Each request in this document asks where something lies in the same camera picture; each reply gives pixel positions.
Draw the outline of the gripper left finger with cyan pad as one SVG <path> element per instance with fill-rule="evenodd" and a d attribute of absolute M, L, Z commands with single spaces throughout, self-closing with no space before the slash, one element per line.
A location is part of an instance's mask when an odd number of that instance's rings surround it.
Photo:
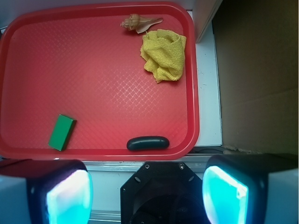
<path fill-rule="evenodd" d="M 80 160 L 0 161 L 2 224 L 86 224 L 93 182 Z"/>

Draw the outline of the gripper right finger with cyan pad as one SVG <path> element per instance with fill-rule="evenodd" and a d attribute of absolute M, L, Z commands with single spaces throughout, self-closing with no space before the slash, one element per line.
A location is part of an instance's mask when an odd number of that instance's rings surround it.
<path fill-rule="evenodd" d="M 297 224 L 299 158 L 294 154 L 218 154 L 203 175 L 213 224 Z"/>

